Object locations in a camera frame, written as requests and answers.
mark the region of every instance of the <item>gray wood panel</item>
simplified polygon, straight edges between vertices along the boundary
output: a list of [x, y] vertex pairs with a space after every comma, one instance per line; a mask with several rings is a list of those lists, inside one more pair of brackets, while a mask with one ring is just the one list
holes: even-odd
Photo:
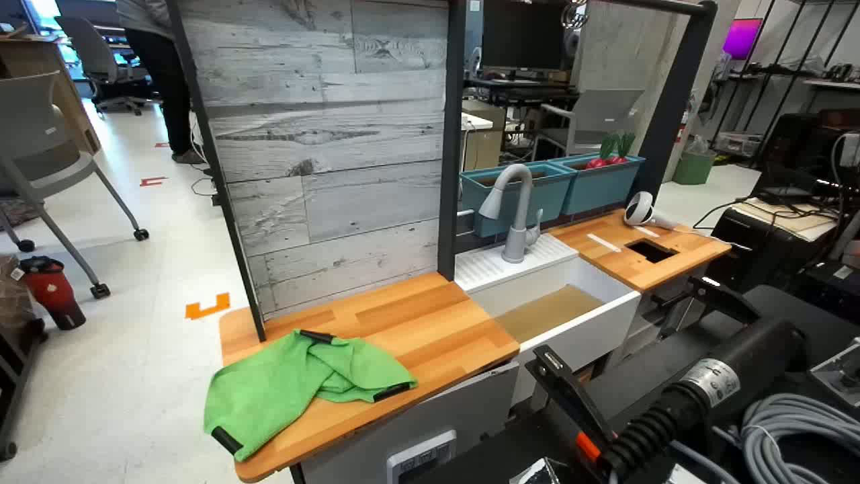
[[446, 0], [177, 0], [268, 321], [435, 273]]

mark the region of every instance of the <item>red fire extinguisher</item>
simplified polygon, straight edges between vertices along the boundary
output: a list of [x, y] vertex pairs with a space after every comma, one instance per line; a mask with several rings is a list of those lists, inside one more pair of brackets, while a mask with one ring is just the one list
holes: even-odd
[[42, 257], [22, 261], [25, 286], [30, 289], [33, 300], [49, 309], [57, 328], [73, 332], [84, 327], [87, 319], [63, 269], [65, 269], [63, 261], [42, 259]]

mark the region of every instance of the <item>person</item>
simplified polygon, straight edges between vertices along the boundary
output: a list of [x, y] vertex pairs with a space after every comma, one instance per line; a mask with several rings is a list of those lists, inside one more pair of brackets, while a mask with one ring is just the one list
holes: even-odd
[[165, 0], [118, 0], [116, 17], [126, 28], [126, 42], [150, 74], [166, 124], [166, 141], [177, 164], [205, 164], [190, 144], [190, 95], [183, 77], [181, 55], [173, 42], [173, 24]]

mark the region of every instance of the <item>chair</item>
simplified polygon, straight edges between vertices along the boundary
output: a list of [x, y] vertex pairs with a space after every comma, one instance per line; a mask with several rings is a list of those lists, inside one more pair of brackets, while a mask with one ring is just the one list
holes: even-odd
[[[6, 141], [0, 150], [0, 191], [18, 194], [38, 214], [38, 218], [46, 222], [53, 238], [91, 280], [91, 296], [106, 300], [110, 296], [110, 289], [99, 282], [95, 269], [46, 214], [42, 203], [87, 181], [89, 175], [97, 175], [132, 222], [135, 241], [143, 242], [150, 235], [136, 226], [132, 211], [116, 194], [106, 172], [97, 167], [95, 156], [77, 150], [76, 141], [68, 134], [59, 109], [49, 102], [53, 78], [57, 74], [0, 82], [0, 141]], [[18, 246], [22, 254], [33, 251], [33, 242], [18, 241], [10, 223], [7, 238]]]
[[81, 17], [57, 17], [57, 24], [71, 35], [84, 66], [84, 77], [95, 91], [97, 110], [126, 109], [143, 114], [154, 99], [147, 74], [143, 67], [118, 66], [106, 38]]
[[631, 120], [640, 98], [643, 91], [580, 91], [572, 110], [541, 106], [542, 114], [565, 120], [566, 130], [541, 130], [532, 159], [538, 159], [541, 144], [556, 145], [565, 156], [600, 150], [600, 144]]

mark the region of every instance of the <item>black pants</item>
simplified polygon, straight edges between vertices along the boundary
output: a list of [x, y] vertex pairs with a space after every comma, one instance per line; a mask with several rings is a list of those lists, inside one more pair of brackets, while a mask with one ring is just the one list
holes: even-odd
[[190, 95], [174, 43], [143, 31], [126, 31], [126, 38], [132, 51], [139, 58], [139, 66], [154, 77], [154, 83], [162, 91], [162, 110], [173, 153], [181, 156], [190, 150]]

